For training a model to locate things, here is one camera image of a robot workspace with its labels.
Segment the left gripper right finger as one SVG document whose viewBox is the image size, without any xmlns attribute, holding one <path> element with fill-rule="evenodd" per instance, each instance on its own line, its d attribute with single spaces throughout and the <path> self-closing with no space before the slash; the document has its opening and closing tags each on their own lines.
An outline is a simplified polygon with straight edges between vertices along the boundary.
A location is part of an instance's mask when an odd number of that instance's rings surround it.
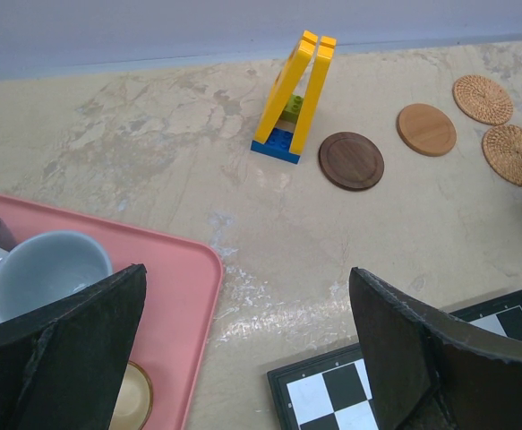
<svg viewBox="0 0 522 430">
<path fill-rule="evenodd" d="M 522 429 L 522 341 L 354 267 L 349 296 L 380 429 Z"/>
</svg>

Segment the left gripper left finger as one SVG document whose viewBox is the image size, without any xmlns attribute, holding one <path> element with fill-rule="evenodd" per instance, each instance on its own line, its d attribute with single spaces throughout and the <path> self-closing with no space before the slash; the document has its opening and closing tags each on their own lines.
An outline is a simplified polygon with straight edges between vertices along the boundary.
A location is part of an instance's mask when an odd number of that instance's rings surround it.
<svg viewBox="0 0 522 430">
<path fill-rule="evenodd" d="M 132 264 L 0 323 L 0 429 L 107 429 L 146 287 Z"/>
</svg>

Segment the woven rattan coaster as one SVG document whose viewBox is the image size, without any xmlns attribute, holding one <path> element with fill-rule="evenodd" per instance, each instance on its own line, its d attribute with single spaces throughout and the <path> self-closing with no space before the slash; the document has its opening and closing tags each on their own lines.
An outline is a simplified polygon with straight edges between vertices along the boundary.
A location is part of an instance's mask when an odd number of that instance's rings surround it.
<svg viewBox="0 0 522 430">
<path fill-rule="evenodd" d="M 513 115 L 509 94 L 495 81 L 477 74 L 458 78 L 452 95 L 464 114 L 486 125 L 504 125 Z"/>
<path fill-rule="evenodd" d="M 492 169 L 508 182 L 522 186 L 522 128 L 497 125 L 482 139 L 483 154 Z"/>
</svg>

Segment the light wooden coaster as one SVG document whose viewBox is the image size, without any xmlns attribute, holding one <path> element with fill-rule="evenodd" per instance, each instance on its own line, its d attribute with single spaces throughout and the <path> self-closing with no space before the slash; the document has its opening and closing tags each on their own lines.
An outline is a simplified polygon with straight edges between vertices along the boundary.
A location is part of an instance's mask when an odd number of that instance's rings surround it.
<svg viewBox="0 0 522 430">
<path fill-rule="evenodd" d="M 457 132 L 451 120 L 428 104 L 415 103 L 404 107 L 398 113 L 396 126 L 403 142 L 425 156 L 443 156 L 457 142 Z"/>
</svg>

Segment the dark wooden coaster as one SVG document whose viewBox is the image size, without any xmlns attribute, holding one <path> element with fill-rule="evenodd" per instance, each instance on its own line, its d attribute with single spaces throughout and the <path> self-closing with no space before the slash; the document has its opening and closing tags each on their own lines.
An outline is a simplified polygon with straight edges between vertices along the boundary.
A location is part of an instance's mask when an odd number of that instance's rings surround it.
<svg viewBox="0 0 522 430">
<path fill-rule="evenodd" d="M 359 133 L 339 132 L 327 137 L 319 148 L 318 161 L 323 175 L 348 191 L 372 188 L 384 173 L 380 150 Z"/>
</svg>

